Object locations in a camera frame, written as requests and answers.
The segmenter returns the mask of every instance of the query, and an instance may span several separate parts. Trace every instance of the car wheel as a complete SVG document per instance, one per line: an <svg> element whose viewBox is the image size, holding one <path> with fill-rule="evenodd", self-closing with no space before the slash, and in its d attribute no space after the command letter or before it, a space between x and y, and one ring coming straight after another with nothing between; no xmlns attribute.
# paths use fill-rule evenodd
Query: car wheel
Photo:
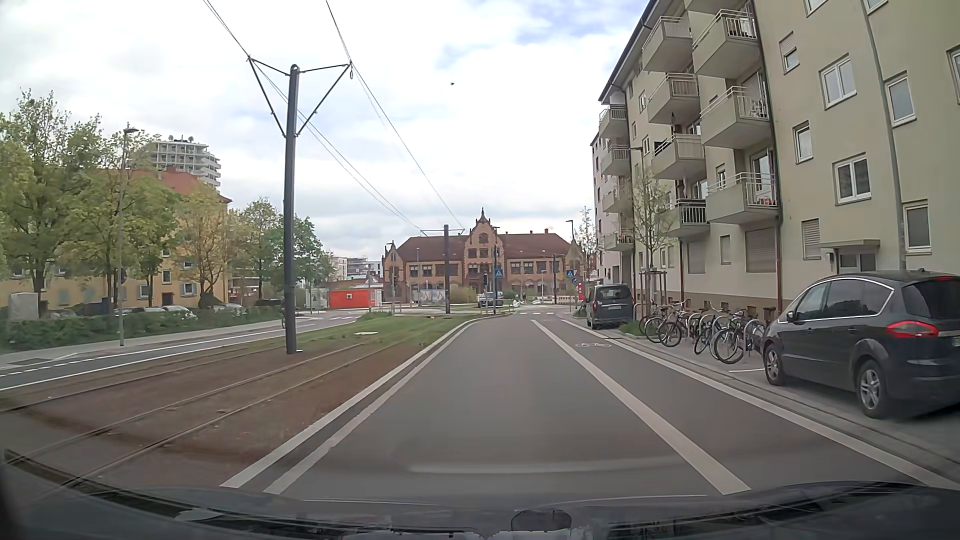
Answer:
<svg viewBox="0 0 960 540"><path fill-rule="evenodd" d="M786 374L783 373L783 363L780 361L780 352L777 347L770 345L763 352L763 373L767 376L767 382L774 386L783 386L786 384Z"/></svg>
<svg viewBox="0 0 960 540"><path fill-rule="evenodd" d="M856 374L856 396L860 410L870 418L888 418L897 411L897 404L887 395L883 370L876 360L867 360Z"/></svg>

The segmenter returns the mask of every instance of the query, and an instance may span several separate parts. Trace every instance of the window shutter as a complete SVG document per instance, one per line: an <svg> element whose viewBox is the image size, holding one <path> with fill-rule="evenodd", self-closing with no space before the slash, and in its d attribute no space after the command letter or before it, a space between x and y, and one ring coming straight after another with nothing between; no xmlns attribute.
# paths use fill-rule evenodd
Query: window shutter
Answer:
<svg viewBox="0 0 960 540"><path fill-rule="evenodd" d="M793 32L789 36L785 37L783 41L780 42L780 55L786 56L787 53L797 48L797 39L794 37Z"/></svg>
<svg viewBox="0 0 960 540"><path fill-rule="evenodd" d="M706 274L707 243L704 241L686 244L687 274Z"/></svg>
<svg viewBox="0 0 960 540"><path fill-rule="evenodd" d="M774 228L747 231L747 272L777 271L777 241Z"/></svg>
<svg viewBox="0 0 960 540"><path fill-rule="evenodd" d="M820 259L820 220L808 219L800 224L804 237L804 260Z"/></svg>

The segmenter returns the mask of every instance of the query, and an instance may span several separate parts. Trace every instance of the balcony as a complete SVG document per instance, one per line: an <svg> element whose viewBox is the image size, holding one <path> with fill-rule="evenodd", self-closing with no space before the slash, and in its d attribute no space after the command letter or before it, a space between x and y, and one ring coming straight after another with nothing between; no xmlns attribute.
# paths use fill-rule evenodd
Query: balcony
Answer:
<svg viewBox="0 0 960 540"><path fill-rule="evenodd" d="M693 42L697 75L736 79L760 62L756 21L749 12L721 10Z"/></svg>
<svg viewBox="0 0 960 540"><path fill-rule="evenodd" d="M600 113L600 138L627 136L627 108L611 105Z"/></svg>
<svg viewBox="0 0 960 540"><path fill-rule="evenodd" d="M611 146L600 159L600 174L628 176L630 174L630 147Z"/></svg>
<svg viewBox="0 0 960 540"><path fill-rule="evenodd" d="M663 216L664 232L667 236L686 238L697 234L709 233L707 221L707 201L703 199L677 199L672 209Z"/></svg>
<svg viewBox="0 0 960 540"><path fill-rule="evenodd" d="M647 121L651 124L688 124L700 114L700 89L697 76L667 73L647 102Z"/></svg>
<svg viewBox="0 0 960 540"><path fill-rule="evenodd" d="M630 181L617 180L617 187L603 197L601 210L610 213L629 213L633 215L634 197L631 193Z"/></svg>
<svg viewBox="0 0 960 540"><path fill-rule="evenodd" d="M689 12L716 13L743 5L743 0L684 0Z"/></svg>
<svg viewBox="0 0 960 540"><path fill-rule="evenodd" d="M653 175L659 179L702 180L707 177L704 145L699 135L674 134L654 152Z"/></svg>
<svg viewBox="0 0 960 540"><path fill-rule="evenodd" d="M744 150L770 138L770 109L762 97L732 86L703 111L700 123L705 146Z"/></svg>
<svg viewBox="0 0 960 540"><path fill-rule="evenodd" d="M682 17L661 17L643 43L643 69L677 72L690 65L693 37Z"/></svg>
<svg viewBox="0 0 960 540"><path fill-rule="evenodd" d="M708 188L707 220L743 225L777 217L777 184L771 174L738 173Z"/></svg>
<svg viewBox="0 0 960 540"><path fill-rule="evenodd" d="M602 247L605 251L631 252L634 250L634 234L630 231L606 233L602 237Z"/></svg>

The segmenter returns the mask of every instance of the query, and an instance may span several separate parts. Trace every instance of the road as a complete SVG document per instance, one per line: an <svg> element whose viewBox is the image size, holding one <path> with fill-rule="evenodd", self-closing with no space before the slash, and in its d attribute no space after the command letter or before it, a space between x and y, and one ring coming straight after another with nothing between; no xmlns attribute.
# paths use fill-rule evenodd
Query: road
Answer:
<svg viewBox="0 0 960 540"><path fill-rule="evenodd" d="M297 333L351 323L365 312L362 310L328 311L326 313L304 315L297 318ZM280 337L284 332L285 330L277 322L275 329L240 331L238 333L217 334L212 337L180 341L176 341L176 335L171 334L170 342L133 348L122 353L94 352L57 359L21 360L16 362L15 365L9 365L0 370L0 392L31 386L48 380L68 379L86 373L106 371L135 363Z"/></svg>
<svg viewBox="0 0 960 540"><path fill-rule="evenodd" d="M839 479L960 487L550 312L467 326L348 422L225 485L515 507Z"/></svg>

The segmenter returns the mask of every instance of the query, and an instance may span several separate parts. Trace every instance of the cloud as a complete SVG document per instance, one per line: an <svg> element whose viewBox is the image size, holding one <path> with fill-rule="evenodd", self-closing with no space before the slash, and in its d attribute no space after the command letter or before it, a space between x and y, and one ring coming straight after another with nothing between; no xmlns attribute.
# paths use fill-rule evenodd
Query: cloud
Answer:
<svg viewBox="0 0 960 540"><path fill-rule="evenodd" d="M323 2L291 0L282 10L252 1L213 4L269 65L346 61ZM464 227L484 207L503 230L564 233L564 220L592 206L596 95L642 5L331 4L358 73ZM290 13L292 31L285 30ZM0 65L0 110L13 108L21 88L53 89L75 116L102 114L109 131L130 121L209 144L223 164L221 190L237 206L259 196L282 201L279 129L244 54L203 2L0 0ZM304 74L299 109L312 110L338 72ZM267 73L286 92L286 77ZM330 92L314 125L419 228L459 227L353 75ZM282 121L283 102L264 86ZM416 233L307 131L298 139L296 207L312 218L324 245L343 255L374 256L384 243Z"/></svg>

